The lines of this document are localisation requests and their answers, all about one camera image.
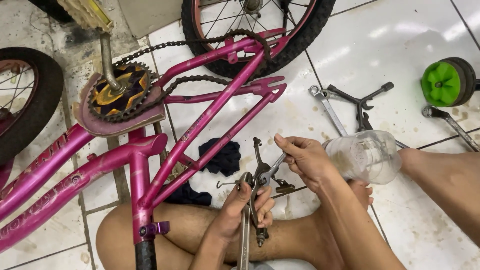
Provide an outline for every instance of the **purple seat clamp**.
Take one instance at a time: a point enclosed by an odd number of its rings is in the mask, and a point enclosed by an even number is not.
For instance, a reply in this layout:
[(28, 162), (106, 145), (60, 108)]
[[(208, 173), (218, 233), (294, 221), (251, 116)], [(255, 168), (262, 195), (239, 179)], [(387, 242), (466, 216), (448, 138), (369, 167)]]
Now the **purple seat clamp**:
[(140, 236), (141, 237), (150, 237), (156, 234), (165, 235), (170, 232), (170, 222), (153, 222), (146, 226), (140, 227)]

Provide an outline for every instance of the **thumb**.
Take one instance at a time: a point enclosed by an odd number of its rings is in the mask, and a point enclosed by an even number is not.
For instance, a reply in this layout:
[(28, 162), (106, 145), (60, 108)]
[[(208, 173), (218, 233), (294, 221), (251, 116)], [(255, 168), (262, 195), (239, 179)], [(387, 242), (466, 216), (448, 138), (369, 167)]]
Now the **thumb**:
[(294, 159), (300, 158), (302, 156), (302, 149), (296, 147), (278, 133), (275, 134), (275, 143), (280, 149), (282, 149), (285, 153), (291, 155)]
[(241, 183), (240, 191), (235, 194), (233, 200), (229, 203), (228, 211), (232, 214), (241, 213), (243, 207), (250, 200), (251, 194), (252, 188), (250, 187), (250, 185), (246, 182)]

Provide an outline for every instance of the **clear plastic bottle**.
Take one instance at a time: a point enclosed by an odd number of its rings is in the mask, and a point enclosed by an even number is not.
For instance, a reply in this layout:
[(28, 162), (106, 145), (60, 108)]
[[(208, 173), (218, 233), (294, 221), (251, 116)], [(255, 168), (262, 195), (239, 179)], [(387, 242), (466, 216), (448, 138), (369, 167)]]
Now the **clear plastic bottle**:
[(362, 131), (326, 141), (322, 146), (346, 179), (388, 184), (402, 167), (395, 138), (386, 131)]

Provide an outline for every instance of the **pink bicycle frame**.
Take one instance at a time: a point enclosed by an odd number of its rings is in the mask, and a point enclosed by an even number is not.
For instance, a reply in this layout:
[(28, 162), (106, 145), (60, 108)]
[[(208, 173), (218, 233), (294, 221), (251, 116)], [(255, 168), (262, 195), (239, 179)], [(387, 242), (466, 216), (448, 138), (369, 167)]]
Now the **pink bicycle frame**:
[[(275, 29), (259, 33), (268, 38), (283, 33)], [(269, 42), (271, 54), (282, 50), (289, 37), (281, 37)], [(246, 37), (240, 41), (229, 41), (226, 46), (204, 55), (177, 64), (170, 68), (154, 87), (164, 87), (173, 77), (193, 68), (216, 61), (225, 56), (235, 59), (237, 52), (254, 52), (255, 55), (242, 71), (221, 92), (194, 97), (169, 96), (164, 101), (170, 103), (199, 103), (213, 100), (210, 106), (193, 123), (171, 150), (160, 170), (150, 183), (148, 158), (159, 155), (167, 145), (167, 135), (145, 135), (145, 128), (129, 132), (129, 142), (108, 151), (98, 157), (92, 156), (89, 162), (78, 168), (52, 189), (45, 193), (23, 214), (0, 229), (0, 253), (18, 243), (57, 213), (67, 202), (82, 192), (88, 185), (103, 175), (126, 164), (130, 164), (132, 194), (133, 241), (135, 244), (137, 269), (156, 269), (154, 239), (156, 234), (169, 231), (167, 222), (153, 222), (153, 209), (170, 196), (177, 188), (199, 171), (229, 142), (256, 114), (268, 103), (275, 102), (285, 91), (287, 85), (269, 86), (284, 79), (272, 77), (257, 80), (249, 86), (243, 86), (264, 58), (263, 46), (256, 40)], [(223, 135), (203, 156), (193, 160), (184, 154), (185, 149), (198, 134), (216, 116), (232, 96), (253, 93), (262, 99), (243, 116), (225, 135)], [(79, 124), (76, 124), (51, 146), (49, 146), (25, 171), (0, 192), (0, 221), (17, 210), (33, 196), (53, 174), (66, 163), (78, 150), (94, 138)], [(163, 186), (174, 165), (180, 162), (188, 167), (181, 175)], [(10, 175), (13, 162), (0, 166), (0, 188)]]

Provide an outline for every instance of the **bicycle tire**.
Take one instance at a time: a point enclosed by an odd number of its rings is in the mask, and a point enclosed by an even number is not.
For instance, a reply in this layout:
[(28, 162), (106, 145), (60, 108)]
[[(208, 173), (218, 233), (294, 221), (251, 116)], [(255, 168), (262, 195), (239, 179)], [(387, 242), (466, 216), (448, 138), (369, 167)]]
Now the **bicycle tire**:
[(20, 60), (29, 64), (35, 72), (36, 85), (22, 114), (0, 135), (0, 165), (18, 155), (45, 128), (57, 109), (64, 85), (60, 65), (36, 49), (0, 49), (2, 60)]
[[(312, 9), (312, 13), (305, 20), (303, 26), (298, 32), (290, 38), (285, 48), (267, 63), (259, 77), (265, 77), (279, 71), (287, 66), (317, 38), (330, 17), (336, 0), (317, 0)], [(192, 12), (194, 12), (195, 0), (183, 0), (181, 7), (181, 18), (183, 33), (186, 40), (198, 39), (195, 32)], [(190, 50), (195, 56), (207, 53), (207, 50), (201, 44), (189, 45)], [(224, 59), (206, 64), (205, 67), (211, 72), (233, 79), (247, 64), (247, 62), (238, 62), (230, 64)]]

